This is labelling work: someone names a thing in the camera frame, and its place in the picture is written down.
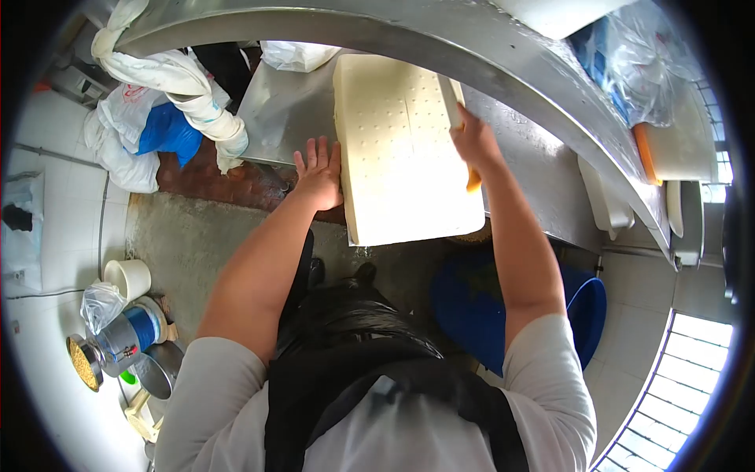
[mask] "forearm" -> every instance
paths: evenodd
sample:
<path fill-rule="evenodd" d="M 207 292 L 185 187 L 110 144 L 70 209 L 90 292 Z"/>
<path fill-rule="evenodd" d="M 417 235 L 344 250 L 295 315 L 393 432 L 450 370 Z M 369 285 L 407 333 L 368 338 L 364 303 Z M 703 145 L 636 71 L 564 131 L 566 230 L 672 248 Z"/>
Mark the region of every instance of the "forearm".
<path fill-rule="evenodd" d="M 255 228 L 220 273 L 197 337 L 236 341 L 266 364 L 316 209 L 296 190 Z"/>
<path fill-rule="evenodd" d="M 529 322 L 565 313 L 558 262 L 502 157 L 480 169 L 488 193 L 493 251 L 506 305 L 506 348 Z"/>

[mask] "orange knife handle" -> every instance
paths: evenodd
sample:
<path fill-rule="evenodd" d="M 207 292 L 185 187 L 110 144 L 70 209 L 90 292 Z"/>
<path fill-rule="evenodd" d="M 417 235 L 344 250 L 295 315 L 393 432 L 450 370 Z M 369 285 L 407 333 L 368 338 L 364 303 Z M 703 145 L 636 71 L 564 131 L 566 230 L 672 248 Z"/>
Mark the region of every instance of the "orange knife handle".
<path fill-rule="evenodd" d="M 480 178 L 477 171 L 471 168 L 469 165 L 467 165 L 467 169 L 470 173 L 469 180 L 467 181 L 467 192 L 473 193 L 479 190 L 480 186 L 482 185 L 482 178 Z"/>

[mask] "large tofu block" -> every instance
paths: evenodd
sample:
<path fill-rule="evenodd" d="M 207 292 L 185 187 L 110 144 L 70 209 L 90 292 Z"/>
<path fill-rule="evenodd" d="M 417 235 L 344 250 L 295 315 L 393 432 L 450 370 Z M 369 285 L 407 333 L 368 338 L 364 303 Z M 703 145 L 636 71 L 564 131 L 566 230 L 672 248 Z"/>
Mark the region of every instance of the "large tofu block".
<path fill-rule="evenodd" d="M 467 192 L 467 165 L 448 133 L 437 74 L 388 57 L 344 54 L 333 86 L 355 245 L 456 236 L 485 224 L 482 193 Z"/>

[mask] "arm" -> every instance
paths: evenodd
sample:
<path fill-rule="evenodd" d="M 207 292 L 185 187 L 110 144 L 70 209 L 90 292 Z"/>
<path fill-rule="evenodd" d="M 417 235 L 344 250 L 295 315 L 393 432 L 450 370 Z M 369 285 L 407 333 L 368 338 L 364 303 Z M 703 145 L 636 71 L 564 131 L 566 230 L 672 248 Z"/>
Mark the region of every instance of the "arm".
<path fill-rule="evenodd" d="M 267 365 L 275 353 L 278 320 L 294 280 L 301 248 L 314 215 L 343 201 L 339 193 L 341 145 L 307 141 L 307 165 L 294 153 L 299 176 L 294 190 L 236 250 L 217 278 L 197 338 L 230 339 Z"/>
<path fill-rule="evenodd" d="M 586 470 L 595 449 L 590 393 L 566 319 L 556 257 L 490 127 L 461 105 L 451 136 L 480 174 L 490 203 L 493 251 L 506 304 L 504 394 L 531 470 Z"/>
<path fill-rule="evenodd" d="M 558 262 L 535 215 L 506 166 L 495 135 L 458 104 L 464 125 L 451 137 L 461 158 L 480 174 L 488 193 L 493 252 L 506 305 L 506 344 L 531 321 L 548 314 L 566 315 Z"/>

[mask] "right hand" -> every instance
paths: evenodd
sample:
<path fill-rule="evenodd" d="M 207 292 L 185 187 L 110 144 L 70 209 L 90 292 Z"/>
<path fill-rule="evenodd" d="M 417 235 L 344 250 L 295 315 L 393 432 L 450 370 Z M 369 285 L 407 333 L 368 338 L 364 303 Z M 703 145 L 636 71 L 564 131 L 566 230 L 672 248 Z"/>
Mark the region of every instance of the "right hand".
<path fill-rule="evenodd" d="M 454 141 L 459 156 L 473 168 L 486 171 L 492 166 L 504 163 L 501 150 L 490 125 L 477 118 L 456 103 L 461 115 L 462 126 L 451 128 L 451 139 Z"/>

